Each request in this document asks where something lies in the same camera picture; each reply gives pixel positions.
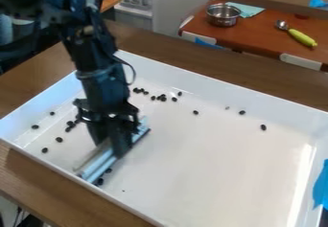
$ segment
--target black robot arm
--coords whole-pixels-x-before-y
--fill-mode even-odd
[[[128,102],[123,61],[114,55],[115,40],[98,6],[97,0],[0,0],[0,10],[6,14],[58,26],[86,96],[74,101],[78,116],[96,146],[109,143],[121,158],[138,132],[138,109]]]

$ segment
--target metal bowl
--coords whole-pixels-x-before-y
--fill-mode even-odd
[[[235,7],[220,3],[207,8],[207,21],[219,27],[231,27],[237,23],[241,11]]]

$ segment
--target white plastic tray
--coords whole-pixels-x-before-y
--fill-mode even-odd
[[[318,225],[321,208],[313,209],[312,189],[328,156],[327,113],[127,52],[118,56],[137,71],[131,89],[150,92],[131,92],[130,102],[149,117],[152,131],[101,188],[72,171],[94,148],[83,124],[64,132],[77,112],[72,101],[83,95],[74,73],[1,120],[0,137],[156,225]],[[150,99],[178,91],[178,102]],[[31,129],[34,124],[40,129]]]

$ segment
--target small black pebble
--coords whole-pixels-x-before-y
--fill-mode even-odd
[[[57,138],[56,138],[56,141],[59,142],[59,143],[61,143],[61,142],[63,141],[63,139],[60,138],[60,137],[57,137]]]
[[[71,126],[71,125],[73,125],[74,123],[72,122],[72,121],[68,121],[67,122],[67,125],[69,125],[69,126]]]
[[[48,152],[48,150],[49,150],[48,148],[43,148],[43,149],[41,150],[41,152],[45,154],[45,153]]]
[[[261,125],[261,129],[262,129],[263,131],[266,131],[266,130],[267,130],[267,126],[266,126],[266,125]]]
[[[104,184],[104,179],[102,177],[98,178],[97,185],[101,186]]]

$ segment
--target blue towel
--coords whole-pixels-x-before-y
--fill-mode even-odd
[[[312,195],[315,202],[314,208],[322,205],[324,209],[328,210],[328,160],[323,163],[323,169],[316,180]]]
[[[312,8],[323,8],[327,7],[328,3],[323,0],[311,0],[309,6]]]
[[[243,17],[243,18],[254,16],[254,15],[260,13],[261,11],[265,10],[262,8],[252,7],[252,6],[238,4],[238,3],[234,3],[234,2],[227,2],[225,4],[228,6],[236,7],[237,9],[242,11],[241,17]]]
[[[196,37],[195,43],[197,43],[197,44],[199,44],[201,46],[206,46],[206,47],[210,47],[210,48],[214,48],[214,49],[224,49],[224,47],[217,46],[217,45],[212,45],[210,43],[207,43],[207,42],[199,39],[198,37]]]

